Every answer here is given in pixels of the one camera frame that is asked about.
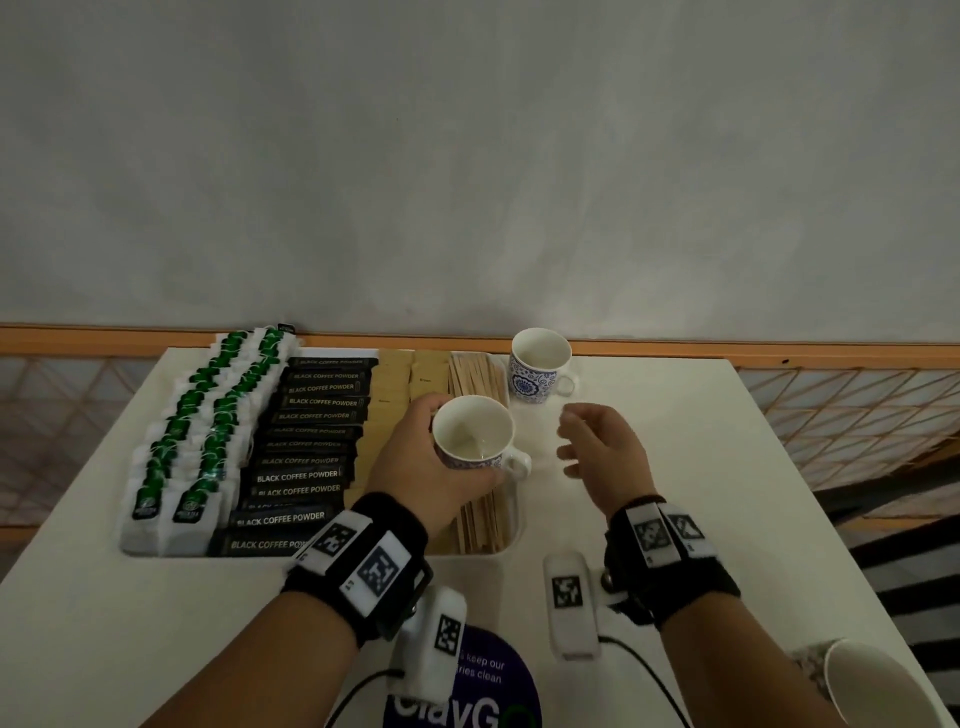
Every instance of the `forearm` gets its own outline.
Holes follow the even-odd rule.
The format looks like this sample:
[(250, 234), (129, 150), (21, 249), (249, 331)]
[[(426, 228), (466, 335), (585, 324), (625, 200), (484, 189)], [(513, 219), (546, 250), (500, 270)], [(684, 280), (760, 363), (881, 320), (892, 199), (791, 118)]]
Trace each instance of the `forearm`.
[(349, 625), (312, 596), (275, 597), (145, 728), (316, 728), (356, 656)]
[(846, 725), (737, 598), (702, 596), (661, 636), (697, 728)]

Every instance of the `white paper cup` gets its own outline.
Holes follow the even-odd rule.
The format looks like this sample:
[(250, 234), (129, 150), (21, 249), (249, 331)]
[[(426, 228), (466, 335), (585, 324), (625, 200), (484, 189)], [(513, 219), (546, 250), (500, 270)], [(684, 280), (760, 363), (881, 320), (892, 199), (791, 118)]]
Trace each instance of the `white paper cup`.
[(941, 728), (924, 689), (881, 649), (840, 639), (790, 658), (852, 728)]
[(570, 342), (549, 328), (525, 328), (510, 347), (510, 393), (519, 400), (542, 404), (556, 392), (569, 397), (579, 382), (570, 371)]
[(481, 395), (447, 402), (433, 418), (433, 439), (448, 468), (503, 468), (516, 480), (530, 474), (530, 455), (514, 447), (510, 410)]

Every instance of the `wrist strap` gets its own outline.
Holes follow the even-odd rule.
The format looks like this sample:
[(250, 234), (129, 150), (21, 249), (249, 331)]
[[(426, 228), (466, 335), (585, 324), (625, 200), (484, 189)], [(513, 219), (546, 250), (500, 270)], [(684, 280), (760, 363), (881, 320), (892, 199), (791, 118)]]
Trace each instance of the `wrist strap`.
[(362, 496), (297, 552), (281, 591), (327, 604), (350, 625), (358, 647), (391, 639), (433, 577), (426, 542), (417, 517), (392, 497)]
[(607, 567), (650, 612), (657, 629), (710, 592), (740, 597), (740, 590), (697, 524), (660, 496), (631, 501), (610, 520)]

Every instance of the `left hand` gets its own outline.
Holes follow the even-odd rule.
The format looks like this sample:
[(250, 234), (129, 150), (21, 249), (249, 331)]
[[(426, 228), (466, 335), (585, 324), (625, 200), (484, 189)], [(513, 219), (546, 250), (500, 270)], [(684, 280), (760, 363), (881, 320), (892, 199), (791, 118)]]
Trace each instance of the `left hand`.
[(433, 413), (452, 399), (430, 394), (410, 402), (367, 481), (367, 493), (393, 496), (420, 519), (430, 538), (449, 525), (461, 507), (506, 479), (499, 468), (453, 470), (441, 462), (433, 447), (430, 421)]

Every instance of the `cup handle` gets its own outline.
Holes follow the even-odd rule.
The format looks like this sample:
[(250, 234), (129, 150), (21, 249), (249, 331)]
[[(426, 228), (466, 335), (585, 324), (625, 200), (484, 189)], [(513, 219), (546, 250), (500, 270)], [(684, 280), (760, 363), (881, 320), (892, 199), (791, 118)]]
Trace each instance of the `cup handle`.
[(561, 397), (570, 397), (577, 391), (579, 385), (580, 378), (570, 371), (570, 366), (567, 364), (557, 372), (557, 387), (554, 391)]
[(533, 460), (530, 455), (514, 446), (503, 451), (503, 469), (514, 477), (514, 480), (526, 480), (533, 469)]

